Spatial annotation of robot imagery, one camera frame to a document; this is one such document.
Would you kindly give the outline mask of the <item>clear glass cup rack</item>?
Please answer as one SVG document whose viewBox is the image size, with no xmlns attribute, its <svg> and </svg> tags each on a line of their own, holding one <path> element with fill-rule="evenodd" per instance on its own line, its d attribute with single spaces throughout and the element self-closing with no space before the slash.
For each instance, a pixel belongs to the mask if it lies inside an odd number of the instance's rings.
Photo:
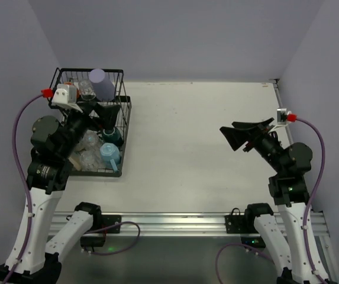
<svg viewBox="0 0 339 284">
<path fill-rule="evenodd" d="M 91 101 L 96 98 L 92 83 L 89 79 L 82 79 L 78 82 L 80 97 L 83 101 Z"/>
</svg>

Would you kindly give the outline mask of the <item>dark teal ceramic mug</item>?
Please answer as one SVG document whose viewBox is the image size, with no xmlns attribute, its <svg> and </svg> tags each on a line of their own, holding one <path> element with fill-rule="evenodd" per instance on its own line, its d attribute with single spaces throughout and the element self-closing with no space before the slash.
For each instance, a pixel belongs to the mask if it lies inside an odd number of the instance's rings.
<svg viewBox="0 0 339 284">
<path fill-rule="evenodd" d="M 122 134 L 117 127 L 112 130 L 103 130 L 101 136 L 105 143 L 112 143 L 117 147 L 121 147 L 124 144 Z"/>
</svg>

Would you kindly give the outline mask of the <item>lavender plastic tumbler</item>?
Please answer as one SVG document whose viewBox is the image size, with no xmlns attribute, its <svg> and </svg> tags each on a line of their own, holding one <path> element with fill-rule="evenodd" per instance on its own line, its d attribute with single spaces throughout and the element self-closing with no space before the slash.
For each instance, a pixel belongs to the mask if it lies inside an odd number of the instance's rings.
<svg viewBox="0 0 339 284">
<path fill-rule="evenodd" d="M 113 101 L 115 98 L 115 86 L 108 75 L 102 69 L 93 69 L 88 76 L 96 97 L 105 102 Z"/>
</svg>

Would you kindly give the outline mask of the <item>clear faceted glass front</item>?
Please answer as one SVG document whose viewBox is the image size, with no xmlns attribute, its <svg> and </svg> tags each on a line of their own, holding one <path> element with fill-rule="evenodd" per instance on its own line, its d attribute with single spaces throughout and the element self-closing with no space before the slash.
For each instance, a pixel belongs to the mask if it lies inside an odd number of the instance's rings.
<svg viewBox="0 0 339 284">
<path fill-rule="evenodd" d="M 86 150 L 80 154 L 82 170 L 96 172 L 101 168 L 100 158 L 92 151 Z"/>
</svg>

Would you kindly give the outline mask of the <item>light blue plastic mug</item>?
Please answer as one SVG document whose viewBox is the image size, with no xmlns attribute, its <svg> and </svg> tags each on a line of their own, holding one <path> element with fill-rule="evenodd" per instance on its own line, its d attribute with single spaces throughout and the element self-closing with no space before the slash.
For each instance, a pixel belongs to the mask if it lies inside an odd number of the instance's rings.
<svg viewBox="0 0 339 284">
<path fill-rule="evenodd" d="M 121 155 L 118 147 L 113 143 L 104 143 L 100 149 L 101 160 L 107 169 L 118 171 Z"/>
</svg>

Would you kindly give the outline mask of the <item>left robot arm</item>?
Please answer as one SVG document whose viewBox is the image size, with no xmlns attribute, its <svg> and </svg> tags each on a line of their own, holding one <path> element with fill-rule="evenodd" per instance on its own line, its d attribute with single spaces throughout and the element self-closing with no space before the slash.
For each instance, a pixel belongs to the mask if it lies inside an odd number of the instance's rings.
<svg viewBox="0 0 339 284">
<path fill-rule="evenodd" d="M 12 251 L 0 265 L 2 283 L 56 283 L 69 251 L 90 229 L 102 228 L 98 205 L 82 202 L 71 219 L 49 239 L 51 221 L 73 169 L 69 157 L 87 130 L 110 130 L 119 105 L 96 101 L 69 111 L 66 122 L 46 115 L 33 124 L 31 163 L 21 173 L 26 202 Z"/>
</svg>

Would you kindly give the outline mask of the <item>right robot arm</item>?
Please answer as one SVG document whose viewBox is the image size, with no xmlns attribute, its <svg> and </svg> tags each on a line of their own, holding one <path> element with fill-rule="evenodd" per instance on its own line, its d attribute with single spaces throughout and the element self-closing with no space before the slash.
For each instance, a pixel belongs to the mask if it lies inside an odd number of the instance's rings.
<svg viewBox="0 0 339 284">
<path fill-rule="evenodd" d="M 233 122 L 219 130 L 236 151 L 255 150 L 275 170 L 269 192 L 285 226 L 281 232 L 269 204 L 249 204 L 243 214 L 225 216 L 228 233 L 257 232 L 277 270 L 277 283 L 331 283 L 319 256 L 311 222 L 311 203 L 304 175 L 311 170 L 312 150 L 304 143 L 282 147 L 273 119 Z"/>
</svg>

